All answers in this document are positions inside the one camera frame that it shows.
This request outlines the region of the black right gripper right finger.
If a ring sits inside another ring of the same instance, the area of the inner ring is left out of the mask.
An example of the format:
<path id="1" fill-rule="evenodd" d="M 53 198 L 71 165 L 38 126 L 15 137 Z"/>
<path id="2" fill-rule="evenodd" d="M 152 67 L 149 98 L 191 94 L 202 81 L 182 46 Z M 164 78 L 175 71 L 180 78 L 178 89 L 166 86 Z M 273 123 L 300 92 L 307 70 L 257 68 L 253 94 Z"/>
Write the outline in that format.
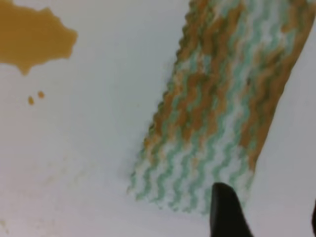
<path id="1" fill-rule="evenodd" d="M 316 202 L 314 204 L 314 209 L 312 212 L 312 230 L 313 230 L 314 237 L 316 237 Z"/>

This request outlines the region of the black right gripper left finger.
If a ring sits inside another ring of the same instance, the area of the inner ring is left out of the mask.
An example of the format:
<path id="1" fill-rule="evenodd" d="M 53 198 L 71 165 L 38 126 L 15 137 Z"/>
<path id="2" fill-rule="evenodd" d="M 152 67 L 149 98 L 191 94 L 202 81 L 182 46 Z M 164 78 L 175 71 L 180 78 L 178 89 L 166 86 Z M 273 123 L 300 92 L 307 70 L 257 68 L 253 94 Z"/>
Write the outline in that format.
<path id="1" fill-rule="evenodd" d="M 214 183 L 210 205 L 211 237 L 253 236 L 235 190 L 225 183 Z"/>

